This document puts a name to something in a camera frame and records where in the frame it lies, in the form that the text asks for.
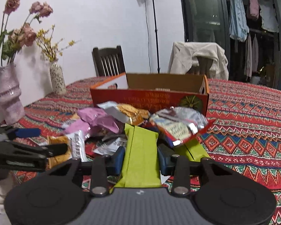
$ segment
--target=beige jacket on chair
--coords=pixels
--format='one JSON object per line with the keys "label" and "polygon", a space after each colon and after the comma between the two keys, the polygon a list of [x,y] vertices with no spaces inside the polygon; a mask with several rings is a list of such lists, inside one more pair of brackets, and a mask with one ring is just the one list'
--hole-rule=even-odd
{"label": "beige jacket on chair", "polygon": [[225,50],[217,43],[174,42],[168,73],[185,74],[191,72],[192,67],[200,67],[200,74],[203,69],[209,78],[228,80],[227,65]]}

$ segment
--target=dark wooden chair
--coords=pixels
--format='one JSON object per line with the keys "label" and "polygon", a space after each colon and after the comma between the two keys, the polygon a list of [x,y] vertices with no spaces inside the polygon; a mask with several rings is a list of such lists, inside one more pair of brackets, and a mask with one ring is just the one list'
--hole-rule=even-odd
{"label": "dark wooden chair", "polygon": [[121,46],[102,49],[95,47],[93,57],[99,76],[115,76],[125,72]]}

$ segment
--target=glass door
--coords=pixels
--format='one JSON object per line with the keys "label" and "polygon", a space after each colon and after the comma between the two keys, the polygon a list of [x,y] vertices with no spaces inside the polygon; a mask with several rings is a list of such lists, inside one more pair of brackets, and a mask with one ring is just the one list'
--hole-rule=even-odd
{"label": "glass door", "polygon": [[230,61],[229,19],[226,0],[181,0],[185,41],[216,42]]}

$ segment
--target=white logo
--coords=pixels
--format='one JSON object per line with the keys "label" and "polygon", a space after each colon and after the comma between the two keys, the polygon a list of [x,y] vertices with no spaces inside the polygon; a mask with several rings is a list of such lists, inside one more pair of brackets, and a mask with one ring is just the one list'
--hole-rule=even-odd
{"label": "white logo", "polygon": [[139,190],[138,192],[136,192],[138,195],[143,195],[145,193],[145,191],[143,190]]}

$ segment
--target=open box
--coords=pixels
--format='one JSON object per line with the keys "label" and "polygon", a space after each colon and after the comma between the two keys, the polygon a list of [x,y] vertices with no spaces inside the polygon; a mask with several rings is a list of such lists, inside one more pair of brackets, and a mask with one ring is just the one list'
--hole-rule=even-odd
{"label": "open box", "polygon": [[209,88],[205,75],[122,73],[91,86],[94,106],[106,101],[130,104],[155,113],[191,107],[206,116]]}

